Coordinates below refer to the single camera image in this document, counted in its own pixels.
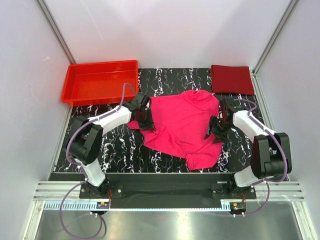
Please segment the bright pink t-shirt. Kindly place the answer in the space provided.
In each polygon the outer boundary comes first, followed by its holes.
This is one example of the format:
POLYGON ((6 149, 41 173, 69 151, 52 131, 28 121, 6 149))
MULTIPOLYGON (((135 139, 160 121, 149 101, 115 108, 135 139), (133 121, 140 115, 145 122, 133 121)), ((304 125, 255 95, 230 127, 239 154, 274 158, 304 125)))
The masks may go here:
POLYGON ((190 171, 211 168, 218 161, 222 143, 206 137, 211 116, 218 115, 219 101, 206 90, 188 90, 181 94, 151 98, 154 130, 143 130, 137 121, 127 124, 139 130, 144 146, 186 160, 190 171))

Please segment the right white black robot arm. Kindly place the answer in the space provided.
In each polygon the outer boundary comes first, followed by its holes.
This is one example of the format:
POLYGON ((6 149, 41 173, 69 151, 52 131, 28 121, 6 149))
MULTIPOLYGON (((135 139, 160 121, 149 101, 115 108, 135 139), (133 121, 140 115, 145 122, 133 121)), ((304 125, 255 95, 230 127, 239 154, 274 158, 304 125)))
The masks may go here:
POLYGON ((261 182, 279 183, 292 171, 289 136, 276 132, 260 122, 254 115, 253 108, 240 104, 250 103, 246 99, 225 98, 218 104, 218 116, 211 116, 205 139, 214 136, 213 144, 227 139, 227 131, 238 128, 252 142, 250 166, 238 171, 227 185, 228 195, 239 198, 246 187, 253 187, 261 182))

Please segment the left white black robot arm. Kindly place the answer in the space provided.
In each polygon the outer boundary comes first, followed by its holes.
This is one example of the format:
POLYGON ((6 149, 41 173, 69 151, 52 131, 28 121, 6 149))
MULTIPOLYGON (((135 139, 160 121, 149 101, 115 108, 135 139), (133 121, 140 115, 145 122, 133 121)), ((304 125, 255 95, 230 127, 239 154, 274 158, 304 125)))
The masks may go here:
POLYGON ((73 122, 65 149, 66 159, 80 168, 95 197, 103 198, 108 193, 106 176, 98 161, 103 136, 132 121, 138 122, 142 130, 154 130, 151 106, 152 99, 138 92, 132 100, 121 101, 108 112, 91 118, 80 116, 73 122))

